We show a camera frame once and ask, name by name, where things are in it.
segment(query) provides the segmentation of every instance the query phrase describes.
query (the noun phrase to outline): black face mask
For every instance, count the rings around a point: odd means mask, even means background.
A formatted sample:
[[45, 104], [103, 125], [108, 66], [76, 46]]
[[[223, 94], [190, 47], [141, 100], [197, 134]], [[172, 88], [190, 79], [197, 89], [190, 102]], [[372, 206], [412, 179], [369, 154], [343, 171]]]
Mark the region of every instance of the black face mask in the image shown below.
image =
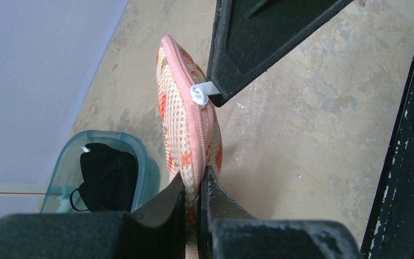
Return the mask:
[[137, 185], [138, 167], [136, 158], [127, 152], [118, 151], [105, 144], [87, 144], [88, 153], [80, 156], [83, 183], [78, 192], [88, 209], [76, 211], [130, 211]]

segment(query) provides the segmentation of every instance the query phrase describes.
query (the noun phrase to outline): pink fabric edge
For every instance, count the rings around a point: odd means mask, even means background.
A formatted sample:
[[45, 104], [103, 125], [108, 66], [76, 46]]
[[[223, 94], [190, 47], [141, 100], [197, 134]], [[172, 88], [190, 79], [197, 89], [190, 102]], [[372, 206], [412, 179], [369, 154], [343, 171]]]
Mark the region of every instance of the pink fabric edge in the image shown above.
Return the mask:
[[[187, 71], [184, 65], [182, 55], [178, 50], [177, 44], [174, 39], [166, 35], [161, 40], [161, 45], [164, 49], [167, 62], [174, 76], [175, 83], [180, 90], [183, 100], [191, 100], [190, 88], [194, 85], [194, 81], [190, 76], [187, 76]], [[200, 165], [204, 162], [202, 143], [200, 143], [201, 136], [199, 132], [199, 126], [197, 125], [196, 109], [200, 109], [197, 104], [193, 101], [184, 101], [185, 112], [187, 114], [188, 133], [190, 134], [190, 149], [192, 155], [192, 166], [193, 166], [193, 178], [195, 182], [195, 191], [199, 190], [199, 184], [204, 174], [203, 168], [205, 165]]]

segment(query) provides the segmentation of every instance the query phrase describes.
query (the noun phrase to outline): teal plastic basket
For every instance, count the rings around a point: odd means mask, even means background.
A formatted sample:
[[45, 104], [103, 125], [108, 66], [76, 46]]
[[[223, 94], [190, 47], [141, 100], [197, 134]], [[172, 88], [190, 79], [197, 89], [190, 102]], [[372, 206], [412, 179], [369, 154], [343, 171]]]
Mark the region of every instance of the teal plastic basket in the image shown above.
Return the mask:
[[[61, 151], [51, 177], [41, 213], [74, 212], [70, 204], [71, 193], [83, 182], [80, 169], [82, 147], [88, 143], [103, 143], [111, 148], [129, 152], [137, 158], [138, 176], [131, 211], [138, 209], [160, 188], [160, 170], [155, 160], [147, 155], [140, 139], [122, 132], [83, 131], [72, 137]], [[78, 192], [72, 196], [78, 209], [85, 209]]]

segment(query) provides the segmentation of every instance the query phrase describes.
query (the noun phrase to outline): black metal bar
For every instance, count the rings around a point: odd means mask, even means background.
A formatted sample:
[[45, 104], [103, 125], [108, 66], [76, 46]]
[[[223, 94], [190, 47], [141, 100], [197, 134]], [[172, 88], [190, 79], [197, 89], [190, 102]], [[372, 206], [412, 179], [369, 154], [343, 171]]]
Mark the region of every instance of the black metal bar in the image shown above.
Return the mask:
[[414, 57], [364, 235], [365, 258], [414, 258]]

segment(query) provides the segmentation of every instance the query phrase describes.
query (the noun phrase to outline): stained floor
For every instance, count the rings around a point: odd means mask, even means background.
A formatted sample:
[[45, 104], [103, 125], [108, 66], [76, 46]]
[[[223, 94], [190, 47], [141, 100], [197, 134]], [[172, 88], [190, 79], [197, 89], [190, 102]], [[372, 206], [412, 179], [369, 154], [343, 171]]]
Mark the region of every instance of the stained floor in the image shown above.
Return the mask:
[[[72, 134], [139, 137], [167, 185], [155, 55], [206, 70], [216, 1], [130, 0]], [[330, 219], [361, 241], [414, 52], [414, 1], [351, 3], [217, 109], [222, 186], [263, 219]]]

